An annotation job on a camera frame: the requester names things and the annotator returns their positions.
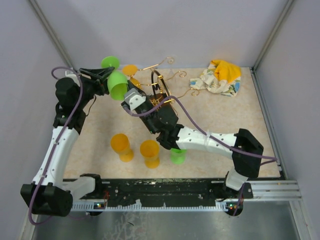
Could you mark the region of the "clear wine glass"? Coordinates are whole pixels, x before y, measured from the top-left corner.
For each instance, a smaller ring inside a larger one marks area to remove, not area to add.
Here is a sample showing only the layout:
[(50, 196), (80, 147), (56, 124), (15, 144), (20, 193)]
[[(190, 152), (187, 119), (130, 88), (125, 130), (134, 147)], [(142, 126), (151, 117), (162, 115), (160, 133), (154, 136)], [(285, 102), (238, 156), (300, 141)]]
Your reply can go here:
[(169, 79), (169, 78), (174, 76), (173, 64), (175, 63), (175, 58), (173, 56), (168, 56), (166, 58), (166, 62), (168, 64), (168, 66), (169, 66), (169, 73), (168, 73), (168, 76), (167, 76), (167, 78)]

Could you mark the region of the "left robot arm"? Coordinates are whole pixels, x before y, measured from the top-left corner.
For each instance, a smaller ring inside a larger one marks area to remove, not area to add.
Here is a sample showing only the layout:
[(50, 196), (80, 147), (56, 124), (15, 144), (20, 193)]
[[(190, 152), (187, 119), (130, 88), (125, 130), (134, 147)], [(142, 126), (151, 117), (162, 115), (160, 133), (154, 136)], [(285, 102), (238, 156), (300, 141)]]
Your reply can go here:
[(63, 184), (64, 172), (71, 150), (80, 136), (87, 114), (84, 107), (96, 96), (109, 94), (108, 78), (113, 66), (71, 70), (55, 83), (55, 106), (52, 136), (44, 160), (29, 184), (23, 184), (20, 194), (27, 204), (28, 216), (67, 216), (73, 203), (82, 197), (99, 198), (104, 186), (101, 176), (85, 173)]

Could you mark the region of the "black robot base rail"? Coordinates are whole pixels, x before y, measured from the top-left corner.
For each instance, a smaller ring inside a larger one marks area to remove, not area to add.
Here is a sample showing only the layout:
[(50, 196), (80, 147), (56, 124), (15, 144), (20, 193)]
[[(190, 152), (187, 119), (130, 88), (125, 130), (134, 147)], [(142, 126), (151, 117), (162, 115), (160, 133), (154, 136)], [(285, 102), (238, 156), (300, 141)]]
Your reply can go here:
[(251, 184), (234, 190), (221, 178), (103, 179), (99, 190), (82, 200), (106, 201), (108, 207), (127, 207), (140, 201), (143, 207), (214, 207), (216, 201), (252, 199)]

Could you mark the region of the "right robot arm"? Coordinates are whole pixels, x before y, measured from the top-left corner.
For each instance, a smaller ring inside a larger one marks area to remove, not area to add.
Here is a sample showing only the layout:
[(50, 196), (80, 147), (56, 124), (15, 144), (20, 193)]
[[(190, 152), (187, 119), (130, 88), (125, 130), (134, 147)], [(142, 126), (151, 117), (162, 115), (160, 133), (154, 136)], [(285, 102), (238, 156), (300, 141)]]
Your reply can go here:
[(198, 125), (192, 129), (179, 124), (177, 114), (167, 102), (175, 99), (167, 96), (153, 105), (150, 95), (129, 82), (121, 105), (128, 114), (139, 117), (151, 134), (157, 134), (157, 142), (167, 150), (199, 150), (232, 160), (233, 168), (226, 175), (223, 192), (235, 198), (248, 179), (259, 176), (263, 145), (247, 129), (223, 134), (204, 131)]

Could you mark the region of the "yellow plastic goblet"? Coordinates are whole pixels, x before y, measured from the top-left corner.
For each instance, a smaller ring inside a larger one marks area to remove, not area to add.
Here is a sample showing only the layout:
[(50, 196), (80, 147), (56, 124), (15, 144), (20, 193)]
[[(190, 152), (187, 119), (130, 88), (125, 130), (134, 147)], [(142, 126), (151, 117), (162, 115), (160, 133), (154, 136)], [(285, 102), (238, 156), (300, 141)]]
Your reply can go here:
[(138, 67), (134, 64), (128, 64), (128, 65), (125, 65), (123, 68), (122, 68), (122, 72), (124, 75), (126, 75), (127, 77), (129, 77), (129, 80), (130, 82), (138, 87), (139, 89), (141, 89), (141, 84), (140, 82), (134, 78), (135, 74), (138, 72)]

